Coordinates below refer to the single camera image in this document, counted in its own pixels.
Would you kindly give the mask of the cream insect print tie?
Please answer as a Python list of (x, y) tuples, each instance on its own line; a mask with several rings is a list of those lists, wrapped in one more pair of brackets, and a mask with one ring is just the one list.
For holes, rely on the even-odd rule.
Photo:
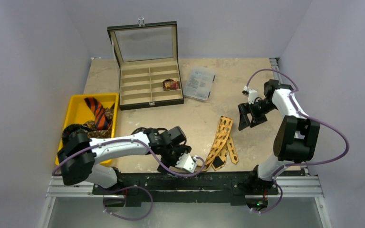
[(238, 164), (239, 156), (231, 135), (232, 127), (233, 120), (231, 118), (220, 117), (214, 141), (205, 159), (202, 172), (206, 172), (209, 168), (214, 171), (220, 170), (226, 165), (228, 157), (232, 164)]

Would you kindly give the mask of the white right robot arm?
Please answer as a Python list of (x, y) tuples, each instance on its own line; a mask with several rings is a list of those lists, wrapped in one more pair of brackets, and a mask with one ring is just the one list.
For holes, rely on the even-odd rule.
[(300, 115), (300, 108), (294, 97), (291, 85), (271, 79), (264, 84), (264, 98), (248, 86), (242, 93), (247, 96), (245, 103), (238, 105), (239, 125), (242, 131), (267, 121), (266, 114), (278, 110), (282, 122), (273, 142), (273, 154), (262, 164), (254, 167), (244, 184), (253, 193), (260, 193), (273, 185), (288, 165), (302, 163), (313, 158), (320, 124)]

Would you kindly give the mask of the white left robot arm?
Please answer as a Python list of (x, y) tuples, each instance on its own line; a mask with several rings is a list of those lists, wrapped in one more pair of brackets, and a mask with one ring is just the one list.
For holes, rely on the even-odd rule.
[(57, 152), (60, 175), (66, 186), (83, 181), (97, 184), (110, 194), (123, 187), (120, 172), (102, 162), (132, 155), (154, 155), (161, 164), (158, 171), (170, 167), (194, 173), (197, 164), (189, 155), (186, 136), (180, 127), (141, 128), (133, 134), (116, 138), (92, 138), (83, 128), (65, 132), (63, 147)]

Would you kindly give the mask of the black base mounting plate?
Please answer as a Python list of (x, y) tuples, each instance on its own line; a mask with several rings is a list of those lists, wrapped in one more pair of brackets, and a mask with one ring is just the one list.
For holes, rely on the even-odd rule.
[(143, 202), (229, 203), (232, 206), (265, 207), (264, 200), (277, 196), (273, 183), (258, 180), (254, 171), (203, 172), (194, 177), (172, 177), (162, 173), (123, 173), (115, 187), (95, 184), (94, 195), (124, 195), (127, 207)]

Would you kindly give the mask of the clear plastic organiser box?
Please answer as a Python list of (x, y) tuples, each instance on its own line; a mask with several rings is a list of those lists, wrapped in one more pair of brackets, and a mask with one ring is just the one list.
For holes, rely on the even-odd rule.
[(210, 97), (215, 77), (216, 72), (212, 69), (199, 66), (194, 67), (182, 90), (183, 96), (206, 102)]

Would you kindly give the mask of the rolled colourful tie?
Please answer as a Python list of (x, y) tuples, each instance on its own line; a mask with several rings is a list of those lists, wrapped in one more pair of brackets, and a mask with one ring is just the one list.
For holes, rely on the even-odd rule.
[(181, 89), (180, 81), (173, 79), (166, 79), (162, 82), (164, 91), (178, 90)]

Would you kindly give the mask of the orange navy striped tie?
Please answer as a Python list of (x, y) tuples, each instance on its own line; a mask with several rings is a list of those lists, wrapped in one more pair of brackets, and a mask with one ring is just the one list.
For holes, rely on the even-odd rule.
[(112, 124), (113, 108), (104, 108), (94, 97), (86, 97), (84, 101), (94, 115), (94, 127), (96, 130), (108, 130)]

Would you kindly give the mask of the black compartment tie box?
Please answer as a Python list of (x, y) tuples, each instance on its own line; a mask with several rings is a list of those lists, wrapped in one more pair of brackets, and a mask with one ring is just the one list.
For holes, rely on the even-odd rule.
[[(119, 67), (119, 107), (133, 110), (184, 103), (176, 21), (109, 26), (108, 37)], [(181, 89), (164, 91), (166, 79)]]

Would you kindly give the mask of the dark patterned tie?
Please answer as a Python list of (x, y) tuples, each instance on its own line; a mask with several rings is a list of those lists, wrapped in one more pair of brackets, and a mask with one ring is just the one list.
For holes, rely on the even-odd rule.
[(92, 129), (86, 125), (70, 124), (62, 132), (62, 135), (61, 135), (62, 144), (65, 146), (77, 134), (88, 133), (90, 131), (92, 131)]

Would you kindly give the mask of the aluminium frame rail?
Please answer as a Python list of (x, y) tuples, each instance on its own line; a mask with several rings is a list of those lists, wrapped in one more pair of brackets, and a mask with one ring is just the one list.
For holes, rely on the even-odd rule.
[[(40, 228), (51, 227), (51, 217), (55, 209), (55, 204), (60, 199), (75, 198), (75, 199), (105, 199), (123, 201), (124, 205), (126, 197), (124, 195), (111, 195), (109, 197), (102, 195), (94, 195), (92, 193), (94, 184), (82, 182), (72, 186), (62, 184), (61, 178), (53, 177), (50, 181), (46, 195), (46, 209), (39, 221)], [(313, 198), (315, 200), (317, 219), (322, 227), (329, 228), (331, 223), (324, 208), (324, 195), (318, 176), (310, 176), (306, 165), (302, 164), (298, 171), (285, 171), (273, 183), (279, 193), (277, 196), (268, 197), (277, 198)], [(260, 210), (265, 210), (266, 207), (259, 207)]]

